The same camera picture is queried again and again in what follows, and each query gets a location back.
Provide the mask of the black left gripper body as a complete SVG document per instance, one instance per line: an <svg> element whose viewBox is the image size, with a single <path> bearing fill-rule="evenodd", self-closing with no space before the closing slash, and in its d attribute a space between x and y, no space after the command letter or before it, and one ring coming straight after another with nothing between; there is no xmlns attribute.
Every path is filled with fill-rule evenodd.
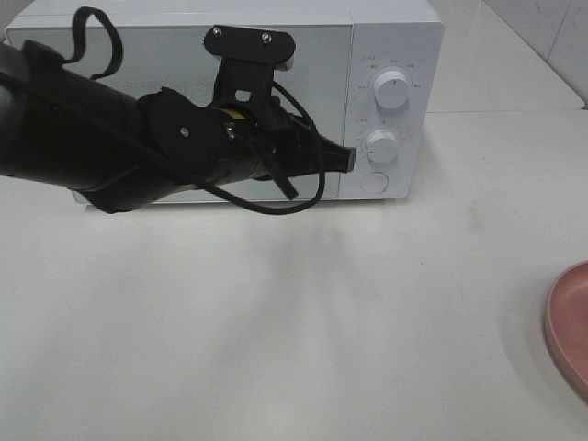
<svg viewBox="0 0 588 441"><path fill-rule="evenodd" d="M153 147L210 184L270 180L269 166L286 177L318 172L308 125L273 107L266 130L242 107L198 107L172 89L151 95Z"/></svg>

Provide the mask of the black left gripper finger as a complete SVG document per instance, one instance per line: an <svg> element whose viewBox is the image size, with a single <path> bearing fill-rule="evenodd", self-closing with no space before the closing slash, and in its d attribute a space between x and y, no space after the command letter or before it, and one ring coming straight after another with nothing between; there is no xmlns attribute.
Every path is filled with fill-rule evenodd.
<svg viewBox="0 0 588 441"><path fill-rule="evenodd" d="M322 135L318 137L317 172L348 174L354 171L356 148L339 145Z"/></svg>

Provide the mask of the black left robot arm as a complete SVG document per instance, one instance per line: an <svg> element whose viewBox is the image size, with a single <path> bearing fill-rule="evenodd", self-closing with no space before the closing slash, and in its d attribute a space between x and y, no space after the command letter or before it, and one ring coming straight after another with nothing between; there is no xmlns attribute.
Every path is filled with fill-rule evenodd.
<svg viewBox="0 0 588 441"><path fill-rule="evenodd" d="M292 179L348 173L356 152L324 138L303 111L271 104L265 130L241 107L198 107L175 90L134 98L66 70L35 41L1 48L1 173L68 188L107 213L129 212L200 190L241 208L267 207L226 186L273 181L288 199Z"/></svg>

